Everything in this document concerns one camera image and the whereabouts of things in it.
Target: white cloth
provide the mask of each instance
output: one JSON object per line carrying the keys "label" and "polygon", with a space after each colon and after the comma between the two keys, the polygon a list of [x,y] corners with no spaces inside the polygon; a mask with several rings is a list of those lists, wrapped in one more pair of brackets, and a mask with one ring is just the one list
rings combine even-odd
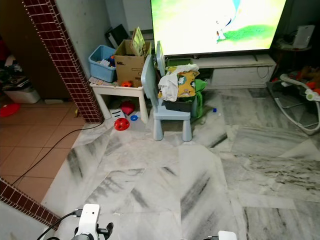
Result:
{"label": "white cloth", "polygon": [[165,101],[175,102],[178,96],[178,73],[188,71],[198,71],[199,67],[197,64],[179,65],[176,69],[163,76],[158,84],[158,88],[161,90],[162,99]]}

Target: child chair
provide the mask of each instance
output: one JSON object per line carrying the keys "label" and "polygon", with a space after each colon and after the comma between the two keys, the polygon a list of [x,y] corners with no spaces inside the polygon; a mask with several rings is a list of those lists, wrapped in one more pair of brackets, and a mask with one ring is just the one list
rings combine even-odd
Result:
{"label": "child chair", "polygon": [[182,120],[182,140],[189,142],[192,140],[191,124],[190,124],[190,112],[173,111],[166,109],[163,105],[163,100],[158,99],[158,84],[156,81],[156,70],[152,55],[148,55],[141,74],[141,82],[144,88],[146,97],[151,100],[153,107],[153,138],[156,141],[163,139],[163,131],[161,126],[161,120]]}

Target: chair backrest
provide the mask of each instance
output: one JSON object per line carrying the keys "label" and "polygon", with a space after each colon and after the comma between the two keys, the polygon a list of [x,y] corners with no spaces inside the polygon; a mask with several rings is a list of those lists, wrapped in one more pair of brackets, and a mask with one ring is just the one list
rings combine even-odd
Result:
{"label": "chair backrest", "polygon": [[164,75],[166,75],[166,61],[160,41],[156,43],[156,63],[158,64],[160,75],[161,77],[163,77]]}
{"label": "chair backrest", "polygon": [[158,85],[152,55],[146,57],[141,74],[141,83],[148,99],[151,99],[154,111],[158,109]]}

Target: white tv cabinet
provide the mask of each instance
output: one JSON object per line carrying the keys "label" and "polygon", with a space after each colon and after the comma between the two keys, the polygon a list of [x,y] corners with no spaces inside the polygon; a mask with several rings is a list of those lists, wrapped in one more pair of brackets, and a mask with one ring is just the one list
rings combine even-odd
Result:
{"label": "white tv cabinet", "polygon": [[192,62],[200,69],[213,69],[206,89],[266,88],[276,67],[267,54],[201,57]]}

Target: television screen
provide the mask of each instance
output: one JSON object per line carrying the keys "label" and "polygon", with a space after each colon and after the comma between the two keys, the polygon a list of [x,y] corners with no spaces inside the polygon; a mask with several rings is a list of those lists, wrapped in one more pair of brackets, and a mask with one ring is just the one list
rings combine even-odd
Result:
{"label": "television screen", "polygon": [[151,0],[165,55],[269,49],[286,0]]}

